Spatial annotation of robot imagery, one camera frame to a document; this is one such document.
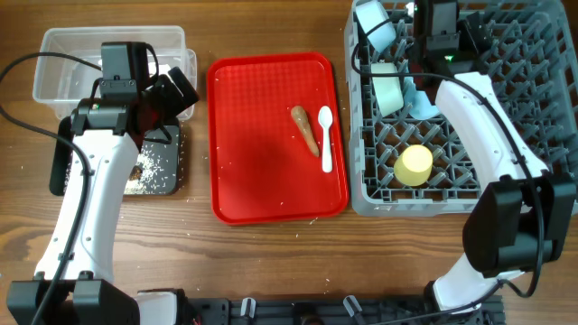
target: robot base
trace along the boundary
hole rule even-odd
[[[226,299],[189,299],[199,325],[351,325],[354,321],[341,301],[259,301],[254,317],[241,316],[242,302]],[[432,312],[423,296],[359,300],[366,324],[399,320]],[[506,317],[501,296],[492,296],[475,312],[443,319],[415,320],[397,325],[504,325]]]

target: yellow cup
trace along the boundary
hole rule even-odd
[[[394,164],[394,174],[407,186],[419,186],[430,178],[433,163],[429,149],[420,144],[410,145]]]

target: plastic container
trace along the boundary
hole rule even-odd
[[[207,73],[210,203],[230,225],[323,218],[349,201],[339,108],[330,62],[320,53],[218,60]],[[322,170],[291,109],[308,115],[321,147],[328,106],[333,171]]]
[[[66,53],[100,64],[103,42],[150,43],[161,73],[179,67],[192,86],[197,87],[197,57],[194,51],[187,50],[184,30],[179,26],[52,28],[44,34],[40,51]],[[149,71],[154,72],[150,53]],[[101,76],[100,71],[72,60],[41,57],[36,64],[33,98],[54,109],[56,116],[62,119],[70,115],[81,99],[90,96],[94,80]],[[187,108],[179,119],[189,119],[193,109],[194,106]]]
[[[372,80],[361,78],[350,66],[359,43],[362,70],[371,62],[394,61],[406,70],[406,45],[413,41],[412,25],[395,25],[396,41],[382,53],[368,44],[354,14],[344,31],[345,70],[350,90],[350,187],[353,208],[373,217],[431,217],[471,212],[480,197],[480,185],[459,136],[443,116],[425,121],[412,118],[411,106],[382,116]],[[389,15],[400,13],[408,1],[382,0]],[[578,175],[578,63],[564,7],[559,0],[460,1],[463,17],[480,11],[491,29],[493,46],[483,57],[498,99],[515,128],[552,172]],[[418,188],[401,184],[393,167],[411,144],[423,144],[433,153],[428,182]],[[574,204],[573,212],[578,208]]]

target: brown food item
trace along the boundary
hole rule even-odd
[[[315,143],[315,138],[313,138],[311,126],[309,125],[309,120],[307,119],[307,113],[303,107],[293,107],[293,109],[291,109],[291,117],[297,124],[299,131],[301,131],[301,135],[305,139],[309,150],[311,150],[315,157],[319,157],[319,147],[317,146],[317,143]]]

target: clear plastic container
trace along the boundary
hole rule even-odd
[[[179,67],[192,86],[197,87],[197,57],[194,51],[187,50],[184,30],[179,26],[52,28],[44,34],[40,51],[66,53],[101,64],[103,42],[147,42],[153,45],[161,74]],[[150,53],[149,70],[154,73],[154,59]],[[81,99],[90,96],[94,80],[101,76],[100,71],[72,60],[41,57],[34,75],[33,98],[54,109],[56,116],[62,119],[70,115]],[[193,109],[194,106],[187,108],[179,119],[189,119]]]

